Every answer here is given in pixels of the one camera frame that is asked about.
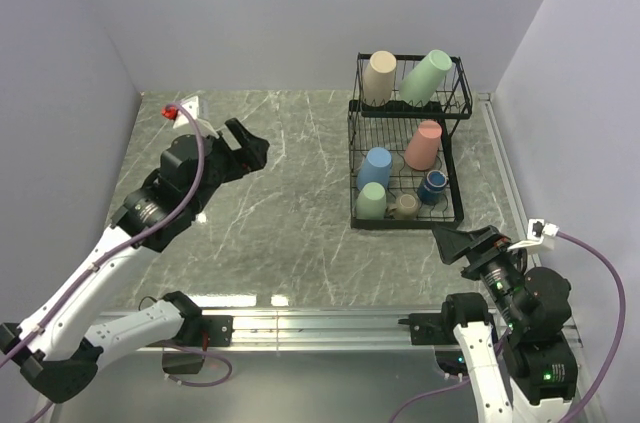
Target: pink cup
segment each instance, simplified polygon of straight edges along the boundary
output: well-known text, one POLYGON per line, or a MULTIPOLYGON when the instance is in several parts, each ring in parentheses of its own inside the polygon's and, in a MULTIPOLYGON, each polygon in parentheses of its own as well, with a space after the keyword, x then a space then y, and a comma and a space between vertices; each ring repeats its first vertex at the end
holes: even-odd
POLYGON ((431 168, 438 156, 442 127, 438 122, 425 120, 420 123, 418 131, 404 152, 404 161, 414 170, 424 171, 431 168))

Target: gray marble tabletop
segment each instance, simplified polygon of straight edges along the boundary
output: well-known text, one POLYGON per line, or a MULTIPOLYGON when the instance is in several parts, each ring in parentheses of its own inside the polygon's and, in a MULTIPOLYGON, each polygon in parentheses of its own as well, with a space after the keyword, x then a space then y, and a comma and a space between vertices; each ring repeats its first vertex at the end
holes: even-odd
MULTIPOLYGON (((201 305, 427 305, 477 291, 461 263, 440 262, 430 231, 350 228, 347 104, 350 91, 146 93, 124 158, 110 214, 158 166, 177 136, 160 115, 198 94, 215 128, 236 117, 271 143, 260 172, 225 184, 195 223, 113 300, 181 290, 201 305)), ((233 140, 228 132, 228 140, 233 140)), ((453 136, 465 220, 515 235, 488 130, 480 111, 453 136)))

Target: black wire basket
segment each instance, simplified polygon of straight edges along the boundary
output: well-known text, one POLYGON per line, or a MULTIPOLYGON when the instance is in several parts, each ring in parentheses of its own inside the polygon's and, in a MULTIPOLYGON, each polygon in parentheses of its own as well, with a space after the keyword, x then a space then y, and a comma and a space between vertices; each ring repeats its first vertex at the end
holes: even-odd
MULTIPOLYGON (((462 60, 452 57, 454 66, 445 81, 432 97, 432 101, 411 104, 391 99, 380 106, 367 105, 362 99, 362 71, 368 54, 358 55, 358 70, 354 98, 349 102, 349 168, 351 227, 366 230, 431 229, 436 225, 456 228, 464 219, 464 208, 460 196, 458 176, 451 151, 451 136, 460 120, 471 116, 471 92, 462 67, 462 60), (441 145, 436 162, 426 171, 409 167, 404 160, 404 152, 411 138, 423 120, 433 119, 442 127, 441 145), (446 120, 457 120, 448 131, 446 120), (359 191, 356 185, 358 171, 371 148, 382 147, 392 156, 391 177, 387 188, 387 203, 393 203, 403 193, 417 197, 416 189, 431 170, 440 170, 447 175, 448 183, 435 205, 422 204, 418 216, 413 220, 396 220, 387 216, 381 220, 359 219, 355 213, 355 203, 359 191)), ((396 85, 393 97, 397 96, 398 83, 424 56, 396 55, 396 85)))
POLYGON ((400 93, 398 87, 400 82, 409 74, 415 66, 422 61, 425 55, 394 55, 396 57, 396 74, 393 93, 389 101, 366 104, 362 98, 363 86, 362 75, 369 63, 371 54, 358 54, 358 67, 356 71, 356 81, 353 89, 353 99, 360 102, 360 111, 366 117, 381 118, 420 118, 422 120, 447 119, 458 120, 453 125, 451 133, 453 135, 460 120, 467 120, 471 117, 473 110, 473 98, 469 90, 467 75, 462 66, 462 59, 452 56, 453 63, 451 70, 445 76, 436 93, 429 101, 402 101, 399 100, 400 93))

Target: white panel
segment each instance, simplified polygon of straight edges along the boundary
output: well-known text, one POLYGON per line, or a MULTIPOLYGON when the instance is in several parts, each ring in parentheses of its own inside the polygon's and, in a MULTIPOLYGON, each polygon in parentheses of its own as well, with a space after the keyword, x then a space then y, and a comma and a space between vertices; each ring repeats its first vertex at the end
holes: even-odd
POLYGON ((494 90, 542 0, 92 0, 141 90, 352 88, 358 51, 463 56, 494 90))
MULTIPOLYGON (((612 422, 638 419, 639 18, 640 0, 545 0, 495 104, 527 213, 598 248, 627 288, 626 334, 599 392, 612 422)), ((543 261, 572 283, 570 302, 595 376, 617 319, 613 281, 567 242, 543 261)))
MULTIPOLYGON (((138 95, 85 0, 0 0, 0 321, 35 310, 95 244, 138 95)), ((0 373, 2 421, 33 392, 0 373)))

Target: green cup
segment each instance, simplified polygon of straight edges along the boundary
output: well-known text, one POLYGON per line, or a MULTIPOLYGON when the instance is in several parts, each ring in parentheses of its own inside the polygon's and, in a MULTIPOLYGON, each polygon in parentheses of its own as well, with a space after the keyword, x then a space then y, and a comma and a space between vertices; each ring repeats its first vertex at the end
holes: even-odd
POLYGON ((444 51, 431 50, 400 83, 400 99, 414 105, 426 104, 452 66, 444 51))
POLYGON ((387 194, 380 183, 364 185, 356 200, 356 218, 360 220, 381 220, 387 211, 387 194))

